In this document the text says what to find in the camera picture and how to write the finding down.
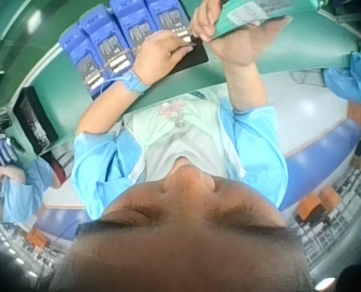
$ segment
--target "orange box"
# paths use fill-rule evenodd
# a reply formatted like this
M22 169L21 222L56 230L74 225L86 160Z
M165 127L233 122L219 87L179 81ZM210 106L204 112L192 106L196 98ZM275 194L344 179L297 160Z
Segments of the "orange box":
M341 202L340 195L330 186L325 187L318 195L328 213L331 213Z
M322 205L320 198L316 194L310 193L300 201L296 212L303 221L306 221L310 213L319 205Z

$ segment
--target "blue jacket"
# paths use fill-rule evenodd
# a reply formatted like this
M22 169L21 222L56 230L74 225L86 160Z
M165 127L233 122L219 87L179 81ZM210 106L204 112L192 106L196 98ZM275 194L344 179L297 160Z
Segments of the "blue jacket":
M229 179L249 185L279 207L288 173L278 147L275 108L237 112L223 99L217 115ZM82 133L76 138L72 183L93 220L128 188L144 181L143 150L129 130L118 136Z

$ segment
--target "blue electronic module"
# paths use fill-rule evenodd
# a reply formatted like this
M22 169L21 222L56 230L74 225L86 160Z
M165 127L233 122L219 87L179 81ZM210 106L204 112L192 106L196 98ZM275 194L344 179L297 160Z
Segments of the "blue electronic module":
M84 85L94 97L108 79L108 74L90 38L75 23L63 32L58 42L77 66Z
M188 43L191 42L189 20L178 0L145 0L159 29L171 30Z
M82 15L79 24L97 48L110 77L118 77L131 67L134 56L103 4Z
M144 0L111 0L110 6L129 46L136 53L145 39L157 31Z

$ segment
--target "white label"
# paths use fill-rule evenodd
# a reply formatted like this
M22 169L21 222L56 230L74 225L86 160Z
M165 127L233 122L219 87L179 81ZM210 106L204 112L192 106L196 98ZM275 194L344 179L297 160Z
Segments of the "white label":
M264 21L268 18L267 14L253 1L230 11L227 16L237 26Z

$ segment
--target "green handheld object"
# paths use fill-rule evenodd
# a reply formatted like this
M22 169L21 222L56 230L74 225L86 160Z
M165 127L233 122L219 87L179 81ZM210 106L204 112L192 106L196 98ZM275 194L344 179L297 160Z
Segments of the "green handheld object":
M229 0L222 6L214 38L249 23L319 9L326 0Z

